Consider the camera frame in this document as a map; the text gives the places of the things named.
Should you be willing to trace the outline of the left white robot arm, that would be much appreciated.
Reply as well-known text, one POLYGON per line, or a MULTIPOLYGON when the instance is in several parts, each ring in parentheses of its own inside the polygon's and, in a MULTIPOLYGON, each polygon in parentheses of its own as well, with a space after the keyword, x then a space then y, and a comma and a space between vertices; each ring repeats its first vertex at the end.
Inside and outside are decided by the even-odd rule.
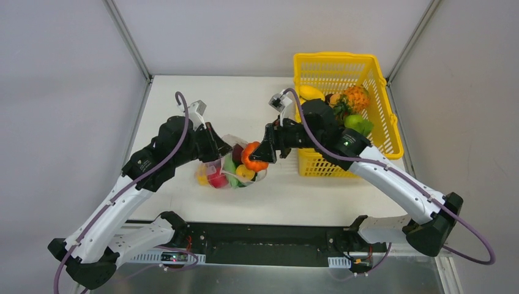
POLYGON ((195 125, 185 116, 168 118, 150 144, 130 157, 90 218, 69 237, 50 242, 48 250, 60 261, 58 269, 65 269, 86 290, 94 290, 140 253, 166 244, 181 247, 187 239, 187 223, 172 211, 160 213, 151 224, 132 233, 116 236, 116 232, 175 176, 178 167, 196 160, 213 162, 231 151, 210 123, 195 125))

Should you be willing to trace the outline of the clear pink-dotted zip bag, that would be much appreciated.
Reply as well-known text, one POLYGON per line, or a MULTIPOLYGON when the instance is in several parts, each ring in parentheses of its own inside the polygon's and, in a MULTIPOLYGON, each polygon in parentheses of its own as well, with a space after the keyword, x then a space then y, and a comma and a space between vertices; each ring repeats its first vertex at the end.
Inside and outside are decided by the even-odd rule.
POLYGON ((199 164, 194 178, 200 186, 237 189, 251 186, 266 177, 268 163, 245 158, 260 145, 258 141, 247 142, 234 135, 225 135, 223 140, 232 150, 221 159, 199 164))

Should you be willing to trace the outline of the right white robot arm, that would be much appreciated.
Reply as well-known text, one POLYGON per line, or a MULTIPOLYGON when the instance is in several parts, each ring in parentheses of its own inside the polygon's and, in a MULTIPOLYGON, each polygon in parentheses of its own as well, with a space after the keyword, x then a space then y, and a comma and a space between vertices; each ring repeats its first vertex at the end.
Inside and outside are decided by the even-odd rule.
POLYGON ((437 256, 456 220, 432 201, 438 200, 458 214, 463 199, 454 192, 444 195, 430 188, 426 189, 427 196, 422 194, 418 190, 425 187, 422 183, 395 166, 367 137, 340 126, 324 101, 304 103, 301 122, 284 117, 292 104, 287 96, 275 96, 269 101, 280 114, 266 125, 262 142, 249 158, 275 163, 292 149, 313 148, 328 162, 375 186, 406 211, 401 217, 357 217, 348 227, 350 248, 362 251, 375 243, 408 243, 421 254, 437 256))

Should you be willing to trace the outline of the yellow orange toy fruit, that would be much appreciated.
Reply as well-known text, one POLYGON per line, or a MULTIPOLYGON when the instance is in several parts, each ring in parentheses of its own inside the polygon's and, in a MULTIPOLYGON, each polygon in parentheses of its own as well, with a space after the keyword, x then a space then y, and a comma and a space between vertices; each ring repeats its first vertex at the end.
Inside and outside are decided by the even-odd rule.
POLYGON ((256 178, 256 172, 253 170, 249 170, 244 164, 239 165, 236 168, 235 175, 243 183, 254 181, 256 178))

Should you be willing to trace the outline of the yellow toy bell pepper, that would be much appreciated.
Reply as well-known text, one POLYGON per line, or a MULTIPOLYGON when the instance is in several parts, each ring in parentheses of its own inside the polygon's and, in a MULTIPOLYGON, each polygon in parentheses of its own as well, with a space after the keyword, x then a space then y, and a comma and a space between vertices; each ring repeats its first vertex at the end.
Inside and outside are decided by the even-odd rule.
POLYGON ((200 186, 210 186, 206 172, 207 167, 204 164, 201 164, 195 172, 195 178, 200 186))

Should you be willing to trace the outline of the red toy apple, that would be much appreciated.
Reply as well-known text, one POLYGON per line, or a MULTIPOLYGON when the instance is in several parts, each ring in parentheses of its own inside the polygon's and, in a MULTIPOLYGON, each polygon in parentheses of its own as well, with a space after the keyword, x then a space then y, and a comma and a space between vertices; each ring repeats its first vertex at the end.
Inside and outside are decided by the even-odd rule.
POLYGON ((211 187, 216 189, 223 189, 229 185, 229 181, 225 174, 221 172, 220 168, 216 168, 212 174, 208 174, 207 181, 211 187))

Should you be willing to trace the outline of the green toy cucumber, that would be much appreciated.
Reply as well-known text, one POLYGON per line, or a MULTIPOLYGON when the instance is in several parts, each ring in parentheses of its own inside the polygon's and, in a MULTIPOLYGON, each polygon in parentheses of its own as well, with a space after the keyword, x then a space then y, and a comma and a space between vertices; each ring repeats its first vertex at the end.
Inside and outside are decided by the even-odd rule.
POLYGON ((239 180, 236 178, 236 166, 231 159, 231 153, 227 154, 222 160, 222 170, 231 188, 238 188, 239 180))

